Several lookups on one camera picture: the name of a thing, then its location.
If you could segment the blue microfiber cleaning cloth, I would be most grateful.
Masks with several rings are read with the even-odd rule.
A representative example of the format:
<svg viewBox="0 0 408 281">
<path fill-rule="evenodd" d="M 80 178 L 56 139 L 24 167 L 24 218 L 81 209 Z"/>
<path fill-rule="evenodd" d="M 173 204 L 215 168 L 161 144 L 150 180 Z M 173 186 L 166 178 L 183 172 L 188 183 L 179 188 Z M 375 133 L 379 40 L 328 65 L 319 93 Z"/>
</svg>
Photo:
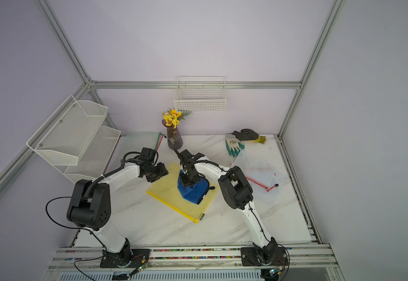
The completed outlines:
<svg viewBox="0 0 408 281">
<path fill-rule="evenodd" d="M 209 181 L 204 176 L 199 176 L 197 183 L 186 187 L 182 183 L 181 176 L 183 175 L 184 172 L 180 170 L 178 177 L 178 190 L 181 196 L 191 203 L 199 205 L 206 197 L 208 192 L 216 189 L 214 186 L 210 185 Z"/>
</svg>

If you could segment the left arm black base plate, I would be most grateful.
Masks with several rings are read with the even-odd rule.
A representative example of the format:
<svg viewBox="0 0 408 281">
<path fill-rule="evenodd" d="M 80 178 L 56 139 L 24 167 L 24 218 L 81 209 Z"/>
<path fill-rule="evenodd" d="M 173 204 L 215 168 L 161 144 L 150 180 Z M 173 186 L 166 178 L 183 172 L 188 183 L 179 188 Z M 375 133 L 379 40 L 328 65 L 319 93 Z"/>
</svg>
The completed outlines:
<svg viewBox="0 0 408 281">
<path fill-rule="evenodd" d="M 103 251 L 100 268 L 138 268 L 147 263 L 150 258 L 150 249 L 129 249 L 121 253 Z"/>
</svg>

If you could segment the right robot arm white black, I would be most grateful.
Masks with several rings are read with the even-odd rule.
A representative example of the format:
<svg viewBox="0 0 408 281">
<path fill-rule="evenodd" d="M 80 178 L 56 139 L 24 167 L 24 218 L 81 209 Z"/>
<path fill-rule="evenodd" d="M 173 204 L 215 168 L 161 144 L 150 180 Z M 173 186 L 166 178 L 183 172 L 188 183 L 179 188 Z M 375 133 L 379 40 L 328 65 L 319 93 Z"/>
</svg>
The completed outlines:
<svg viewBox="0 0 408 281">
<path fill-rule="evenodd" d="M 215 189 L 207 178 L 217 179 L 226 204 L 243 213 L 256 251 L 265 256 L 277 252 L 278 244 L 262 223 L 254 205 L 253 189 L 238 166 L 221 166 L 202 153 L 193 155 L 187 150 L 175 153 L 181 166 L 178 190 L 184 199 L 200 204 Z"/>
</svg>

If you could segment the yellow mesh document bag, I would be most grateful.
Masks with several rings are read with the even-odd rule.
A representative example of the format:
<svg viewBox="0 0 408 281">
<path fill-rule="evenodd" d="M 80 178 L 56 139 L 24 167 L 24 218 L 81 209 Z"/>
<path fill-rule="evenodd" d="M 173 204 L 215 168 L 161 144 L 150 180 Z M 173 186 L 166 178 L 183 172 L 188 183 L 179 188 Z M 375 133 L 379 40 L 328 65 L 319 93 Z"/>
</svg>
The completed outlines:
<svg viewBox="0 0 408 281">
<path fill-rule="evenodd" d="M 220 191 L 218 184 L 210 182 L 210 185 L 216 189 L 208 192 L 202 202 L 197 205 L 185 200 L 179 193 L 178 177 L 181 170 L 180 166 L 177 163 L 171 163 L 167 170 L 169 174 L 154 182 L 146 193 L 194 223 L 198 223 L 205 215 L 216 194 Z"/>
</svg>

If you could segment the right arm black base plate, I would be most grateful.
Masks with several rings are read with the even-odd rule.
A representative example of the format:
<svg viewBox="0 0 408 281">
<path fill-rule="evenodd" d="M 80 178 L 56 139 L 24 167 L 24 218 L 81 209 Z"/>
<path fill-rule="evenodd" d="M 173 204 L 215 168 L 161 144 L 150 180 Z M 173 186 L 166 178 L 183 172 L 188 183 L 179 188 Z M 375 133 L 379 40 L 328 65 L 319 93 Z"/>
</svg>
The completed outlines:
<svg viewBox="0 0 408 281">
<path fill-rule="evenodd" d="M 283 247 L 243 247 L 240 249 L 243 266 L 288 266 L 288 254 Z"/>
</svg>

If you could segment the clear white mesh document bag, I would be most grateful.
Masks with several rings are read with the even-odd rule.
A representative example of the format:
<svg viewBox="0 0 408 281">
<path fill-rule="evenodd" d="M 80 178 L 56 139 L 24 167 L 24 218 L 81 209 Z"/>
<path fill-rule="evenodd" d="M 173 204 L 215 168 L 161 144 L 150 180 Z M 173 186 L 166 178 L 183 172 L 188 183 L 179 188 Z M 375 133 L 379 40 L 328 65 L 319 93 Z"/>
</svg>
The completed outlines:
<svg viewBox="0 0 408 281">
<path fill-rule="evenodd" d="M 270 184 L 259 186 L 256 197 L 268 206 L 272 206 L 284 192 L 288 183 L 289 177 L 286 173 L 275 171 Z"/>
</svg>

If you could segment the green zipper mesh document bag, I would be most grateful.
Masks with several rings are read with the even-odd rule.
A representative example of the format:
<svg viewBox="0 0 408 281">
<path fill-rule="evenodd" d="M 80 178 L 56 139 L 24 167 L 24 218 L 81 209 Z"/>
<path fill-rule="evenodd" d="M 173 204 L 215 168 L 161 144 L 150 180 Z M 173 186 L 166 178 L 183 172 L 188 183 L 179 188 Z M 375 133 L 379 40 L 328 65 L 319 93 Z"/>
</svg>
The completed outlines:
<svg viewBox="0 0 408 281">
<path fill-rule="evenodd" d="M 130 132 L 118 144 L 117 158 L 128 152 L 141 152 L 143 148 L 156 149 L 164 136 L 160 132 Z"/>
</svg>

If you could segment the red zipper mesh document bag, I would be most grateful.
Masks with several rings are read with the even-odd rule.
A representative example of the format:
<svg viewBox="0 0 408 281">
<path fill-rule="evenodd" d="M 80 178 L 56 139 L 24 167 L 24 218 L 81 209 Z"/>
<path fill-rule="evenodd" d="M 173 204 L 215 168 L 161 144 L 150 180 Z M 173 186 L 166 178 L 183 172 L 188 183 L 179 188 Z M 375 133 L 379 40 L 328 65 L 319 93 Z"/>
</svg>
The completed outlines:
<svg viewBox="0 0 408 281">
<path fill-rule="evenodd" d="M 246 179 L 263 187 L 267 192 L 279 186 L 275 180 L 276 168 L 251 153 L 241 151 L 230 165 L 230 167 L 235 166 L 243 171 Z"/>
</svg>

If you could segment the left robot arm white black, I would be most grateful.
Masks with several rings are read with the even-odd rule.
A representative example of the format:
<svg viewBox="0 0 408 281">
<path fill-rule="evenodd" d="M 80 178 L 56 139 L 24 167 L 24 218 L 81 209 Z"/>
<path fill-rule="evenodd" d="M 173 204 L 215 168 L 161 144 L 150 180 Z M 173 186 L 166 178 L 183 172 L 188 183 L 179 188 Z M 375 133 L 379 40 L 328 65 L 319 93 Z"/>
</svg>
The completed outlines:
<svg viewBox="0 0 408 281">
<path fill-rule="evenodd" d="M 95 180 L 76 182 L 67 210 L 67 220 L 79 228 L 90 231 L 103 245 L 106 258 L 129 262 L 132 259 L 130 242 L 123 237 L 111 221 L 111 194 L 136 178 L 153 183 L 168 175 L 158 152 L 142 148 L 141 152 L 128 152 L 120 166 Z"/>
</svg>

